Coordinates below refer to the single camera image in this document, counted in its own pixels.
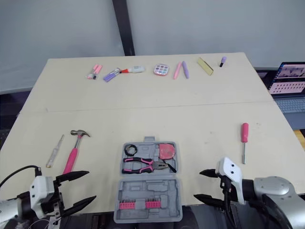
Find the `pink hammer handle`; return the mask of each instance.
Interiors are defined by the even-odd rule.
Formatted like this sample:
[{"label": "pink hammer handle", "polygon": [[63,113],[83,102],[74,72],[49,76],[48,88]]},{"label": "pink hammer handle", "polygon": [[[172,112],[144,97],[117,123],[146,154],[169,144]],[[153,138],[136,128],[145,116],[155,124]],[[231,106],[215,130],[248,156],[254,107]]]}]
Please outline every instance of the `pink hammer handle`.
[{"label": "pink hammer handle", "polygon": [[69,155],[66,167],[63,171],[63,174],[70,173],[72,171],[73,165],[74,165],[74,162],[75,162],[75,159],[76,159],[76,156],[77,156],[77,151],[78,151],[77,148],[72,149],[72,151]]},{"label": "pink hammer handle", "polygon": [[244,123],[242,125],[242,142],[248,142],[249,124]]}]

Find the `yellow comb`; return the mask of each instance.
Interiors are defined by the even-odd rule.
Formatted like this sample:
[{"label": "yellow comb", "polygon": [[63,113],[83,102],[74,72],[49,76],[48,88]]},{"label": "yellow comb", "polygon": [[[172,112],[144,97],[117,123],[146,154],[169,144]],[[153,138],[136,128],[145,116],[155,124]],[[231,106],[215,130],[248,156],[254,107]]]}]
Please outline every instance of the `yellow comb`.
[{"label": "yellow comb", "polygon": [[205,62],[201,57],[199,57],[198,63],[202,67],[202,69],[205,70],[206,73],[208,73],[208,75],[212,75],[213,74],[213,72],[214,72],[213,68],[211,68],[207,64],[207,62]]}]

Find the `laptop keyboard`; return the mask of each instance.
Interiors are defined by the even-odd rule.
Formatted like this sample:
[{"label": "laptop keyboard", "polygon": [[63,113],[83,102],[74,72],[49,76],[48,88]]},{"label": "laptop keyboard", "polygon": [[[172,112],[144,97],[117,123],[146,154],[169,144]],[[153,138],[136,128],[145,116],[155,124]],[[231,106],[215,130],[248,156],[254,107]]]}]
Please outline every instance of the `laptop keyboard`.
[{"label": "laptop keyboard", "polygon": [[276,103],[283,113],[305,112],[305,98],[276,100]]}]

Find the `pliers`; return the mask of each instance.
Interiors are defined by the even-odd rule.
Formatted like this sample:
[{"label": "pliers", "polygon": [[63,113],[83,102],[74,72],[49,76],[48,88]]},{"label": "pliers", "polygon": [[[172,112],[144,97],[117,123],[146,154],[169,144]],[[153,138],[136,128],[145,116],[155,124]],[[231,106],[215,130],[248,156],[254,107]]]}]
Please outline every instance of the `pliers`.
[{"label": "pliers", "polygon": [[148,166],[145,167],[145,168],[134,169],[134,170],[124,168],[124,169],[122,169],[122,173],[127,173],[127,174],[151,173],[155,169],[168,168],[168,165],[166,163],[163,163],[161,161],[154,161],[150,158],[131,157],[131,158],[124,158],[123,159],[123,162],[133,162],[133,161],[142,162],[142,163],[148,164]]}]

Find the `black pole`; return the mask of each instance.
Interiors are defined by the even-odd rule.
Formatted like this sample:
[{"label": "black pole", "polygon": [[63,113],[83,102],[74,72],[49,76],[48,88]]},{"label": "black pole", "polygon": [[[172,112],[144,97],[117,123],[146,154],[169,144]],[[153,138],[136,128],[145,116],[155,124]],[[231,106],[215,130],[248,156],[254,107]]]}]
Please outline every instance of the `black pole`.
[{"label": "black pole", "polygon": [[126,0],[112,0],[125,56],[135,56]]}]

